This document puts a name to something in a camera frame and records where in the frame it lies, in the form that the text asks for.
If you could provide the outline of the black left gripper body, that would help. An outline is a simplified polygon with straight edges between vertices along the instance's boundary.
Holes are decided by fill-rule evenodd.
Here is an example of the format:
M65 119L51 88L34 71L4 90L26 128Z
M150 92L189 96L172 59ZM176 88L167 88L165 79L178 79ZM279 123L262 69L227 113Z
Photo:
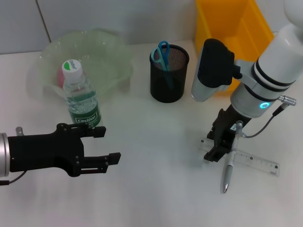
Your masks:
M50 134L8 137L10 172L44 168L60 168L70 177L81 175L80 162L84 158L81 138L86 124L59 123Z

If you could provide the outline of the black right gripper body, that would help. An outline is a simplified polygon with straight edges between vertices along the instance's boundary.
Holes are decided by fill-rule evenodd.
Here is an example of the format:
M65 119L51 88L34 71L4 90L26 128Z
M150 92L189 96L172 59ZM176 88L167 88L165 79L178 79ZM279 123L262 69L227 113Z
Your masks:
M213 140L216 147L220 146L221 137L225 133L235 134L232 126L236 124L237 121L242 121L243 126L245 126L250 120L251 118L241 115L230 105L226 110L221 109L219 111L207 138Z

